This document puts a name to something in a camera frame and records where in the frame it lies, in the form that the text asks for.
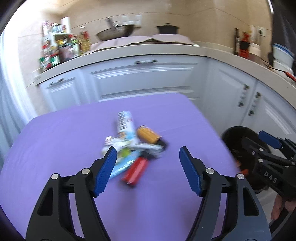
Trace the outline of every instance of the blue gripper pad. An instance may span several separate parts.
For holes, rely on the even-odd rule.
[[[270,145],[274,149],[280,149],[281,148],[280,141],[276,137],[268,134],[265,131],[260,131],[259,134],[258,134],[258,137],[259,137],[259,139],[261,141],[264,141],[267,145]]]
[[[183,146],[179,152],[179,159],[180,159],[181,165],[183,167],[183,170],[185,172],[185,175],[187,177],[191,190],[194,191],[197,195],[200,195],[202,192],[200,175],[197,173],[191,161],[192,158],[193,157],[190,155],[187,148]]]
[[[95,187],[93,192],[96,196],[105,190],[111,172],[116,163],[116,149],[114,147],[110,147],[103,159],[105,159],[105,162],[103,163],[95,179]]]

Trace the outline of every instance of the white curtain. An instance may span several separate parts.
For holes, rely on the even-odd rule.
[[[0,170],[5,155],[36,112],[25,89],[13,18],[0,36]]]

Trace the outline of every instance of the metal screw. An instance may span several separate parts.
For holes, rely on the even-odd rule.
[[[58,179],[59,175],[57,173],[52,174],[52,180],[56,180]]]
[[[81,172],[82,174],[89,174],[90,170],[88,168],[84,168]]]
[[[214,170],[213,170],[212,168],[207,168],[207,169],[206,169],[206,172],[207,172],[208,174],[213,174],[213,173],[214,173]]]
[[[241,180],[243,180],[243,179],[244,179],[244,175],[243,175],[243,174],[241,174],[241,173],[239,173],[239,174],[237,175],[237,177],[238,177],[238,179],[241,179]]]

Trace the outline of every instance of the human hand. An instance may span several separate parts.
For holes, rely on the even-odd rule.
[[[279,218],[282,204],[283,204],[283,198],[280,195],[277,195],[276,199],[274,200],[274,206],[271,212],[271,220],[277,220]],[[285,208],[287,209],[288,212],[294,211],[295,207],[296,207],[296,200],[293,200],[291,202],[285,202]]]

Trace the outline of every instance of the pot lid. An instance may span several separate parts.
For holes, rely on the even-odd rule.
[[[166,27],[166,26],[169,26],[169,27],[175,27],[175,28],[179,28],[179,27],[177,27],[177,26],[173,26],[173,25],[171,25],[170,23],[166,23],[165,25],[162,25],[162,26],[156,26],[157,28],[158,27]]]

